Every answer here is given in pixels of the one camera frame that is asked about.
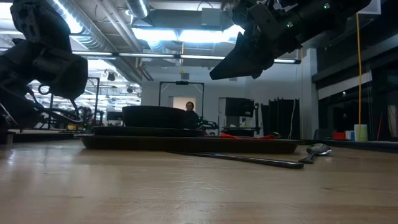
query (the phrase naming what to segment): metal utensil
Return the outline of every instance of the metal utensil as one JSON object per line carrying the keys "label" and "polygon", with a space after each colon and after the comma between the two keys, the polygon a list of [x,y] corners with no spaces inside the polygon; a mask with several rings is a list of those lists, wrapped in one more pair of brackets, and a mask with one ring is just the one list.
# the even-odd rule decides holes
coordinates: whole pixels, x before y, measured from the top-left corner
{"label": "metal utensil", "polygon": [[200,157],[227,159],[227,160],[241,161],[241,162],[251,162],[255,164],[283,167],[289,169],[302,169],[304,167],[304,164],[302,162],[291,162],[291,161],[282,161],[274,159],[260,159],[253,157],[232,156],[224,154],[205,153],[205,152],[170,152],[170,153],[186,155],[186,156],[200,156]]}
{"label": "metal utensil", "polygon": [[332,150],[329,146],[318,143],[308,147],[307,153],[309,153],[310,155],[304,159],[299,160],[299,162],[302,162],[304,164],[313,164],[315,156],[329,156],[332,153]]}

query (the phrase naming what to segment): spoon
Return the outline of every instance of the spoon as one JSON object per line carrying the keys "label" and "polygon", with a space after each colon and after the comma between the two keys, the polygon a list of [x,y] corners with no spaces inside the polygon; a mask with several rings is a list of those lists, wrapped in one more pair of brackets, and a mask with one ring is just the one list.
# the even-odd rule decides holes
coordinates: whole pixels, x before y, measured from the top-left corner
{"label": "spoon", "polygon": [[332,153],[332,150],[329,146],[318,143],[308,147],[307,153],[309,153],[310,155],[304,159],[299,160],[299,162],[302,162],[304,164],[313,164],[315,156],[329,156]]}

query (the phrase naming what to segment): table surface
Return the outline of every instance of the table surface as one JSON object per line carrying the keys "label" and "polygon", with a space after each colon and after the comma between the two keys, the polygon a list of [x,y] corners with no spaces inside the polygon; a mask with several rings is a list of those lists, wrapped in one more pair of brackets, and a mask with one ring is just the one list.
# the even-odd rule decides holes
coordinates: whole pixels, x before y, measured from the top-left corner
{"label": "table surface", "polygon": [[[398,223],[398,154],[333,148],[303,170],[78,140],[0,151],[1,223]],[[298,160],[291,155],[251,155]]]}

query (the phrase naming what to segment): red box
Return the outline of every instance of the red box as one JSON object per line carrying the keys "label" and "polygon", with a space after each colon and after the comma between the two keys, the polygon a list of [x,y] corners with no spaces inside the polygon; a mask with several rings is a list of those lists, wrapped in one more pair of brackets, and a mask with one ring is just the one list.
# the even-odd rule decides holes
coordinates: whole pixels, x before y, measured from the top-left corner
{"label": "red box", "polygon": [[346,133],[333,133],[333,139],[334,140],[345,140]]}

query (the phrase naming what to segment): red cloth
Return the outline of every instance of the red cloth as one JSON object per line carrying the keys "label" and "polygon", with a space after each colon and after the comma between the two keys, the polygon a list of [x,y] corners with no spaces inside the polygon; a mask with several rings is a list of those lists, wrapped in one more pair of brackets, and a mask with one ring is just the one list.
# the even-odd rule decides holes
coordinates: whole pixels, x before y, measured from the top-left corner
{"label": "red cloth", "polygon": [[[225,138],[225,139],[242,139],[242,138],[240,138],[240,137],[232,136],[232,135],[230,135],[230,134],[225,134],[225,133],[221,133],[220,138]],[[253,139],[258,139],[258,140],[273,140],[273,139],[275,139],[275,136],[269,135],[269,136],[264,136],[264,137],[259,137],[259,138],[253,138]]]}

